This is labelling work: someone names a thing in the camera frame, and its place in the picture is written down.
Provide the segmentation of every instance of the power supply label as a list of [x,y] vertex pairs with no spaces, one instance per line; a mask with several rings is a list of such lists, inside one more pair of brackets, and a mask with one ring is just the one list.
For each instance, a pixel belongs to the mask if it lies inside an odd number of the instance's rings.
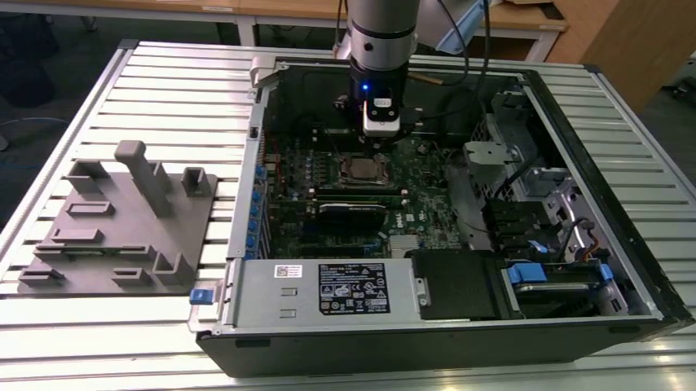
[[383,263],[319,264],[319,311],[323,315],[387,314]]

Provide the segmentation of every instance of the sticker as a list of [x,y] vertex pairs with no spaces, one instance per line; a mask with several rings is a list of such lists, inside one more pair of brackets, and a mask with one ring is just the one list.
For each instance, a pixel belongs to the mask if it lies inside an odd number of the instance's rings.
[[204,11],[231,12],[231,7],[201,7]]
[[300,279],[301,265],[275,265],[273,275],[276,279]]
[[383,263],[319,264],[319,311],[323,315],[387,314]]
[[562,31],[563,29],[565,29],[563,26],[553,26],[553,25],[549,25],[549,24],[539,25],[539,30],[558,30],[558,31]]

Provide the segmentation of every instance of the aluminum slotted table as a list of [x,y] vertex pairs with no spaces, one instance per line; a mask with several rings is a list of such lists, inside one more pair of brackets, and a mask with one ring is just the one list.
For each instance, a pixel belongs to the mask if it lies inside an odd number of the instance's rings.
[[[232,379],[199,350],[187,297],[26,299],[17,277],[50,228],[70,185],[70,160],[105,160],[121,139],[142,140],[169,173],[203,166],[220,178],[197,279],[225,265],[236,180],[248,128],[248,68],[257,54],[329,58],[328,51],[124,42],[0,235],[0,389],[689,389],[696,327],[569,364],[354,376]],[[415,56],[412,63],[460,65]],[[533,68],[569,117],[681,298],[696,315],[696,190],[601,73],[579,65]],[[216,308],[197,314],[212,322]]]

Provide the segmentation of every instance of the wooden cabinet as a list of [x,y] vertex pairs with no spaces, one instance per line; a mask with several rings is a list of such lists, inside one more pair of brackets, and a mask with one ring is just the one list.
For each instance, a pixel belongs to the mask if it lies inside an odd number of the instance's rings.
[[696,1],[554,2],[570,28],[546,61],[598,65],[638,112],[696,49]]

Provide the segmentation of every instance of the motherboard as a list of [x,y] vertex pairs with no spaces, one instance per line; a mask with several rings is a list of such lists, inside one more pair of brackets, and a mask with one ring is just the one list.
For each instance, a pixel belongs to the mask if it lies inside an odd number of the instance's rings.
[[370,156],[337,146],[339,139],[313,149],[268,138],[269,257],[403,257],[411,249],[460,248],[443,173],[451,151],[419,138]]

